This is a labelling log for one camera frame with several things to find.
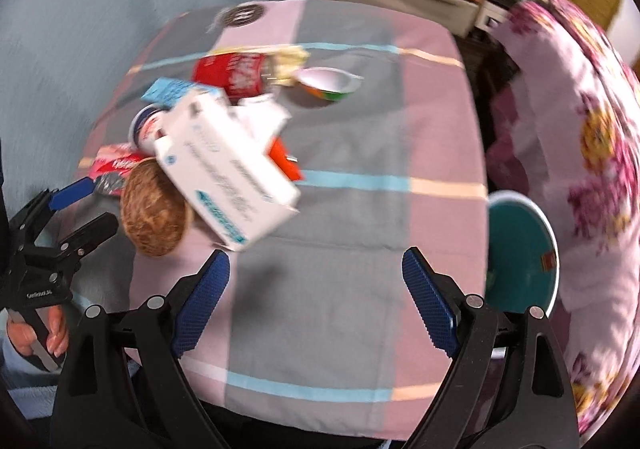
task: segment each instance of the human hand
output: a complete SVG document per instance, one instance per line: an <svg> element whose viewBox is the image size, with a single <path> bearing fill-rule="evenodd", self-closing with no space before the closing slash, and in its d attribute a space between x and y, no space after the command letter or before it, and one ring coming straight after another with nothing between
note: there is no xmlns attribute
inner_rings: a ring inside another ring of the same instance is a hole
<svg viewBox="0 0 640 449"><path fill-rule="evenodd" d="M50 306L48 310L47 352L59 357L66 352L69 346L69 331L66 327L65 314L62 306ZM14 345L15 350L25 357L33 355L31 344L38 338L36 332L27 323L16 323L8 318L6 320L6 334Z"/></svg>

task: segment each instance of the table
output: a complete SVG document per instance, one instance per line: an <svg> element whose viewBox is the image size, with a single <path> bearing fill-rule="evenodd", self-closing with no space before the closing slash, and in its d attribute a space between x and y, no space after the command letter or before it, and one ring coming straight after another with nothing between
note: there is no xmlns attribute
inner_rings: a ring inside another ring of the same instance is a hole
<svg viewBox="0 0 640 449"><path fill-rule="evenodd" d="M486 188L478 124L451 35L414 16L327 0L265 2L264 15L223 27L220 8L184 14L142 52L84 149L126 141L161 76L189 79L210 50L299 44L308 66L364 77L337 104L300 87L284 141L304 169L300 214L242 254L195 350L180 360L196 394L254 418L308 431L405 439L446 374L401 277L417 245L466 293L482 293ZM94 196L75 225L116 200ZM139 306L195 273L213 249L195 225L170 255L136 255L119 233L88 257L76 301Z"/></svg>

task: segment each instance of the red snack package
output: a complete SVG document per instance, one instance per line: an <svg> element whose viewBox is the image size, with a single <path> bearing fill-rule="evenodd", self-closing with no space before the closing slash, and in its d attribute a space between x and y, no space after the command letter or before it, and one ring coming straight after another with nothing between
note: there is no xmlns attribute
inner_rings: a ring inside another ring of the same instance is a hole
<svg viewBox="0 0 640 449"><path fill-rule="evenodd" d="M129 143L103 145L89 170L89 178L95 182L95 192L120 196L130 171L147 158Z"/></svg>
<svg viewBox="0 0 640 449"><path fill-rule="evenodd" d="M200 59L193 80L225 90L231 102L268 93L275 81L273 57L265 54L230 53Z"/></svg>

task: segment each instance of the bowl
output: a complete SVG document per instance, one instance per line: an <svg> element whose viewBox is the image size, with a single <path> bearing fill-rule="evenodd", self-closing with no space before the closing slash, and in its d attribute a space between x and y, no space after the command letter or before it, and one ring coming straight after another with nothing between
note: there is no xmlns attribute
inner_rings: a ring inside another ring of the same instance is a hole
<svg viewBox="0 0 640 449"><path fill-rule="evenodd" d="M311 95L323 100L340 100L362 84L363 77L336 68L302 68L293 77Z"/></svg>
<svg viewBox="0 0 640 449"><path fill-rule="evenodd" d="M514 191L489 194L489 260L486 302L523 313L537 305L548 316L558 295L556 237L546 216Z"/></svg>

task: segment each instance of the round bread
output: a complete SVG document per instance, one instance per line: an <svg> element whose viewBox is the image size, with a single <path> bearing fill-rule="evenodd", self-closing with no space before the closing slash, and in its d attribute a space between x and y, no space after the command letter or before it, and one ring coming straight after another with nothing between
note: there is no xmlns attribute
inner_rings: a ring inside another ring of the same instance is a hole
<svg viewBox="0 0 640 449"><path fill-rule="evenodd" d="M125 234L150 257L174 250L193 220L193 210L153 158L136 165L120 199Z"/></svg>

